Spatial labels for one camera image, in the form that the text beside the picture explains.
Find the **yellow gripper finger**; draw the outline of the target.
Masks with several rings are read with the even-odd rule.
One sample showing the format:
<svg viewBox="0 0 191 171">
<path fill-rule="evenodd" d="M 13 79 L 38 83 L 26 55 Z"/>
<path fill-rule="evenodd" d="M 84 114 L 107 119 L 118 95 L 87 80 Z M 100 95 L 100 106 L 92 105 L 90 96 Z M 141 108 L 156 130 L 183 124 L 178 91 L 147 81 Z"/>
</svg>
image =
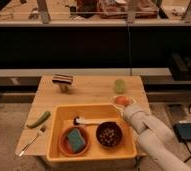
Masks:
<svg viewBox="0 0 191 171">
<path fill-rule="evenodd" d="M 118 95 L 113 97 L 113 103 L 119 107 L 126 107 L 128 105 L 134 104 L 135 100 L 129 96 Z"/>
</svg>

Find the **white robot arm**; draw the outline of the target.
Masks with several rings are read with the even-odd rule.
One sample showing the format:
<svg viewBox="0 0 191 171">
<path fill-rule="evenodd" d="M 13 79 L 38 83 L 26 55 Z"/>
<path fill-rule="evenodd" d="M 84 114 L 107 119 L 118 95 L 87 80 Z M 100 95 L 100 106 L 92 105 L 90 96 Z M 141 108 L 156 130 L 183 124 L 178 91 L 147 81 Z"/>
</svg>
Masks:
<svg viewBox="0 0 191 171">
<path fill-rule="evenodd" d="M 165 147 L 165 144 L 174 138 L 173 132 L 167 125 L 147 113 L 131 97 L 115 96 L 113 105 L 120 111 L 124 121 L 136 131 L 137 143 L 141 149 L 163 171 L 191 171 L 191 167 Z"/>
</svg>

